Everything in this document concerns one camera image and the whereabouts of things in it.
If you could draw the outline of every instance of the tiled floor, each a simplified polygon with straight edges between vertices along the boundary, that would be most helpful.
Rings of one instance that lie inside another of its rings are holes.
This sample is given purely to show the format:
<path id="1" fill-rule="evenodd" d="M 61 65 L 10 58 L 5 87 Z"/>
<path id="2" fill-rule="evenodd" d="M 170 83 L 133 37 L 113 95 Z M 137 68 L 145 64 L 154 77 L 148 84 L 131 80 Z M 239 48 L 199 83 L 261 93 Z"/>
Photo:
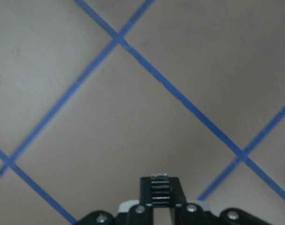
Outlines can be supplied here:
<path id="1" fill-rule="evenodd" d="M 0 0 L 0 224 L 115 215 L 168 173 L 285 225 L 284 106 L 285 1 Z"/>

